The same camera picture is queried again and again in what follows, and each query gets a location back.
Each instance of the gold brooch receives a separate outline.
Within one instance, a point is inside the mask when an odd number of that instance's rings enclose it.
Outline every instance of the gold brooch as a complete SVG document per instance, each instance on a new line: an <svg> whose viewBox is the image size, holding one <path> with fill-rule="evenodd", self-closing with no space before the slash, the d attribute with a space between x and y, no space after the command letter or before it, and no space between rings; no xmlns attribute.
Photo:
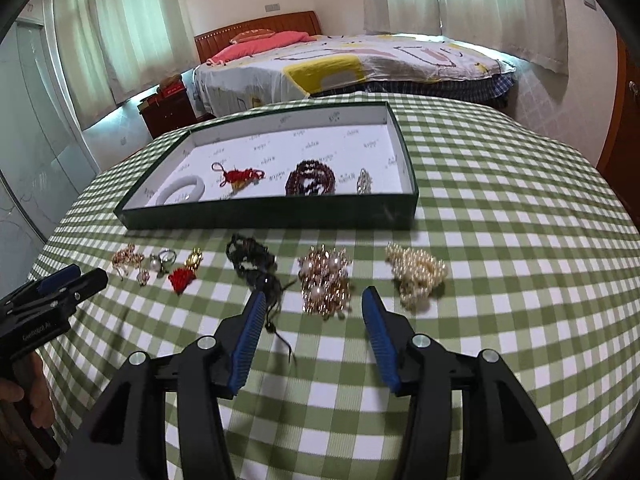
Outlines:
<svg viewBox="0 0 640 480"><path fill-rule="evenodd" d="M199 247L193 248L191 254L187 257L187 260L184 263L184 266L189 269L191 272L195 272L198 270L198 267L202 263L202 251Z"/></svg>

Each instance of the human hand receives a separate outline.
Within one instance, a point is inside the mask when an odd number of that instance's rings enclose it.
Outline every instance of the human hand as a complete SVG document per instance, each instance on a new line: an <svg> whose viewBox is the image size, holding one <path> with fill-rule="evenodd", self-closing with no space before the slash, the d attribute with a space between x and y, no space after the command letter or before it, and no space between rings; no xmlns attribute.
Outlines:
<svg viewBox="0 0 640 480"><path fill-rule="evenodd" d="M36 428L50 428L55 420L53 403L49 394L49 386L42 371L42 359L36 352L29 355L31 367L33 369L34 380L28 399L33 407L31 412L31 423ZM0 400L8 402L18 402L24 397L24 390L15 383L0 378Z"/></svg>

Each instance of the green box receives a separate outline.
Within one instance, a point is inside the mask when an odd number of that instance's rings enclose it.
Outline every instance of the green box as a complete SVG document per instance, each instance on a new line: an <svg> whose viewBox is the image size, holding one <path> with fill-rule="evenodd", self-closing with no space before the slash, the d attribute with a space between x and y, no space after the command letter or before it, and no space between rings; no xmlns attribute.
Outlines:
<svg viewBox="0 0 640 480"><path fill-rule="evenodd" d="M335 192L286 196L289 172L302 160L320 160L335 174ZM254 168L263 180L228 197L221 173ZM371 194L358 195L361 169L372 177ZM156 205L162 190L189 174L194 189ZM129 229L299 228L410 229L418 187L402 133L385 102L301 105L214 124L194 126L138 179L114 209Z"/></svg>

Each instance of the beaded bracelet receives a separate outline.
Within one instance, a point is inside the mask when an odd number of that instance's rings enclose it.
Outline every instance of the beaded bracelet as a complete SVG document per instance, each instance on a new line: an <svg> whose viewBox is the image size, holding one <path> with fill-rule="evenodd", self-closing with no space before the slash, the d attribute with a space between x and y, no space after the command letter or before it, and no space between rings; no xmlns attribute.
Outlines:
<svg viewBox="0 0 640 480"><path fill-rule="evenodd" d="M326 164L317 160L303 160L289 174L285 185L287 195L317 195L333 193L335 175Z"/></svg>
<svg viewBox="0 0 640 480"><path fill-rule="evenodd" d="M278 334L276 325L271 320L271 314L273 309L279 306L284 291L296 283L296 280L293 280L288 285L282 286L280 280L275 275L277 269L276 257L269 252L267 247L258 243L254 238L247 238L238 233L234 234L231 237L231 241L226 245L226 257L234 266L238 277L245 280L249 287L261 287L267 301L264 327L268 333L274 334L287 346L290 360L293 354L293 348ZM244 266L245 262L255 268L248 269Z"/></svg>

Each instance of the pearl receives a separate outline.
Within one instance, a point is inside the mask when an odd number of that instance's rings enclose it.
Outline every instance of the pearl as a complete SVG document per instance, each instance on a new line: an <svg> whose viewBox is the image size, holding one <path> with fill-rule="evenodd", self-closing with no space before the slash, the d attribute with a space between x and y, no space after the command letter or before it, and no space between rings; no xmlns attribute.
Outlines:
<svg viewBox="0 0 640 480"><path fill-rule="evenodd" d="M311 298L312 301L321 300L324 297L324 288L319 285L311 287L309 297Z"/></svg>
<svg viewBox="0 0 640 480"><path fill-rule="evenodd" d="M331 272L338 272L338 270L340 270L340 268L342 267L342 259L340 258L340 256L338 256L338 254L332 254L332 256L329 258L329 270Z"/></svg>
<svg viewBox="0 0 640 480"><path fill-rule="evenodd" d="M423 250L403 249L397 244L386 248L386 260L398 280L400 301L414 307L446 278L447 266Z"/></svg>
<svg viewBox="0 0 640 480"><path fill-rule="evenodd" d="M300 264L300 275L309 276L314 270L314 263L311 260L303 260Z"/></svg>
<svg viewBox="0 0 640 480"><path fill-rule="evenodd" d="M162 269L162 262L154 254L150 256L149 269L151 269L153 272L160 272L160 269Z"/></svg>

